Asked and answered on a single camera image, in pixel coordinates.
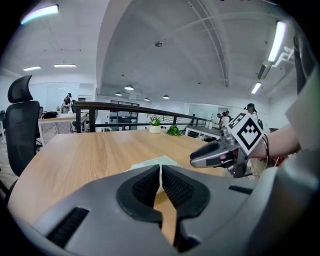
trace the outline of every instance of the metal railing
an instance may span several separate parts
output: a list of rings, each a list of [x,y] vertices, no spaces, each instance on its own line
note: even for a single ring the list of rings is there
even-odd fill
[[[151,115],[159,115],[164,117],[173,117],[172,120],[168,118],[163,118],[168,123],[161,123],[162,126],[167,125],[176,125],[177,120],[179,119],[191,119],[191,122],[188,123],[178,123],[178,125],[204,125],[204,123],[199,123],[199,121],[207,121],[207,119],[196,117],[193,115],[186,115],[180,113],[174,113],[169,111],[163,111],[159,109],[141,107],[141,106],[131,106],[123,104],[114,104],[114,103],[105,103],[105,102],[92,102],[92,101],[77,101],[75,103],[75,113],[76,113],[76,132],[81,133],[81,110],[89,110],[89,128],[90,132],[96,132],[98,127],[124,127],[124,126],[149,126],[149,123],[96,123],[95,112],[97,110],[109,110],[112,112],[117,111],[126,111],[126,112],[135,112],[135,113],[146,113]]]

